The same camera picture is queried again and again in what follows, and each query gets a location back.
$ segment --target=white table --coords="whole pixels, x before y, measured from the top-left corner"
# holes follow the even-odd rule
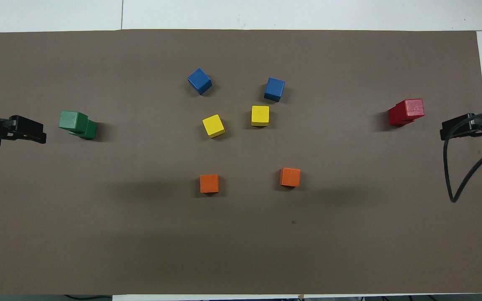
[[[482,0],[0,0],[0,32],[135,28],[477,31],[482,71]],[[304,293],[309,292],[295,295],[123,295],[114,299],[297,298]],[[352,292],[302,297],[357,295]]]

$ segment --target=table surface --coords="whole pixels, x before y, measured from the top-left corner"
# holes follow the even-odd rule
[[[204,96],[186,82],[199,66]],[[388,125],[420,96],[426,116]],[[48,135],[0,148],[0,293],[482,292],[482,169],[452,204],[437,156],[441,122],[481,99],[475,32],[0,33],[0,114]],[[57,128],[67,109],[99,122],[95,141]],[[209,139],[214,114],[226,133]],[[481,153],[453,141],[452,175]],[[301,187],[279,186],[284,166]]]
[[[187,9],[187,4],[182,1],[96,0],[83,3],[68,0],[40,5],[33,0],[19,3],[0,0],[0,32],[121,28],[473,30],[478,31],[482,69],[482,2],[454,0],[443,3],[425,1],[405,4],[396,1],[373,3],[357,0],[329,4],[324,1],[310,1],[303,2],[302,8],[294,1],[280,4],[275,1],[259,3],[259,6],[255,6],[202,0]],[[261,11],[275,10],[277,13],[266,14],[266,18],[261,18],[253,7],[264,8]]]

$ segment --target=green block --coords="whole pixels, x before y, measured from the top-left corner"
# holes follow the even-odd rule
[[[84,133],[73,133],[70,132],[71,135],[75,135],[77,137],[81,137],[83,139],[92,140],[96,137],[96,128],[98,128],[98,124],[91,120],[87,121],[87,128]]]
[[[74,133],[82,134],[87,129],[88,116],[73,111],[62,111],[61,120],[59,121],[59,128],[63,130],[72,131]]]

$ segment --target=toy block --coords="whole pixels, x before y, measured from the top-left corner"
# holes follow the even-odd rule
[[[187,80],[189,80],[191,86],[193,86],[200,95],[206,92],[212,85],[211,78],[209,78],[209,76],[207,76],[200,68],[193,72]]]
[[[250,124],[252,126],[268,126],[269,125],[269,106],[253,105],[252,118]]]
[[[264,98],[272,101],[280,101],[282,92],[284,91],[285,82],[276,78],[270,77],[267,80],[267,86],[265,88]]]
[[[300,169],[284,167],[280,170],[280,185],[289,187],[300,186]]]
[[[98,128],[98,125],[96,122],[93,122],[91,120],[87,121],[87,128],[84,133],[74,133],[70,132],[71,135],[75,135],[77,137],[87,139],[87,140],[92,140],[94,137],[96,137],[96,129]]]
[[[388,115],[390,115],[390,125],[404,126],[409,124],[425,115],[423,100],[421,98],[405,99],[390,109]]]
[[[200,192],[201,193],[218,192],[218,175],[201,175]]]
[[[210,138],[217,137],[218,135],[224,134],[226,132],[218,115],[208,117],[202,120],[202,122]]]
[[[59,120],[59,128],[63,130],[72,131],[74,133],[82,134],[87,129],[88,116],[73,111],[62,111],[61,119]]]

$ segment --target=blue cube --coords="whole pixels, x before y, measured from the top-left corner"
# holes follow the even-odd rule
[[[193,72],[187,80],[189,80],[191,86],[193,86],[200,95],[211,87],[211,78],[209,78],[209,76],[207,76],[200,68]]]
[[[285,82],[276,78],[270,77],[265,88],[264,98],[272,101],[280,101],[282,92],[284,91]]]

